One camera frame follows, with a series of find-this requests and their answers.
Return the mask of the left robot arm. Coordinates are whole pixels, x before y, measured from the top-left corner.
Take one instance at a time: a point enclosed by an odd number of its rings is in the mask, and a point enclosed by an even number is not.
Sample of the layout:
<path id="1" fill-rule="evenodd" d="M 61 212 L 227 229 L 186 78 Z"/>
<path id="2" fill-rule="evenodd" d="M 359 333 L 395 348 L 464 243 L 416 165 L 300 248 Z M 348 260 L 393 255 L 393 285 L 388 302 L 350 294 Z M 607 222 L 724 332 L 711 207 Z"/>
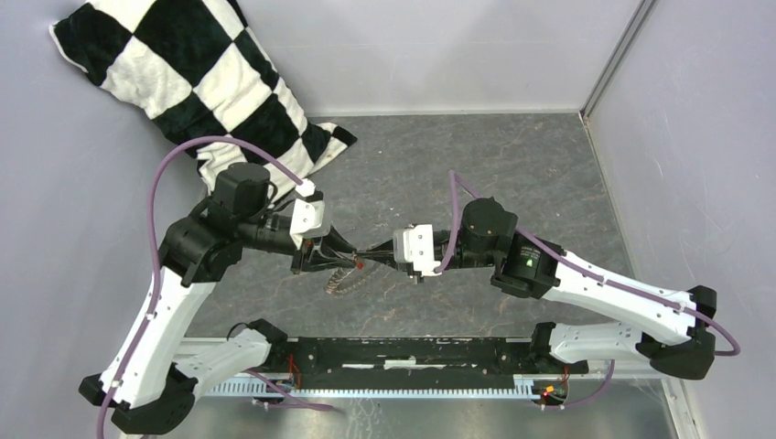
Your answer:
<path id="1" fill-rule="evenodd" d="M 287 334 L 263 319 L 191 359 L 175 360 L 193 317 L 245 250 L 288 255 L 294 273 L 358 265 L 321 192 L 297 199 L 283 216 L 272 209 L 272 189 L 265 167 L 232 165 L 218 174 L 207 198 L 168 228 L 156 248 L 159 272 L 131 334 L 111 366 L 79 387 L 89 403 L 112 411 L 121 432 L 167 434 L 207 391 L 234 375 L 291 365 Z"/>

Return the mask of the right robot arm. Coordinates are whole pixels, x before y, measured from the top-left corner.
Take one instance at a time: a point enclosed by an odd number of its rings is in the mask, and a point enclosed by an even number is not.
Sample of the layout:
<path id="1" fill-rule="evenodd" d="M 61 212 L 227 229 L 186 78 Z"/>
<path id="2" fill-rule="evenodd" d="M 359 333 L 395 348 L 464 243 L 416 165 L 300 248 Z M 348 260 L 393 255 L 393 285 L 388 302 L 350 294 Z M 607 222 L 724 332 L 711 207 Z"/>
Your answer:
<path id="1" fill-rule="evenodd" d="M 459 214 L 456 230 L 413 225 L 357 254 L 417 279 L 490 267 L 490 284 L 504 294 L 573 305 L 609 318 L 606 324 L 586 326 L 537 325 L 528 359 L 541 373 L 587 360 L 633 360 L 678 379 L 707 375 L 716 357 L 716 338 L 708 329 L 717 309 L 715 290 L 645 284 L 531 238 L 517 226 L 517 216 L 495 199 L 476 198 Z"/>

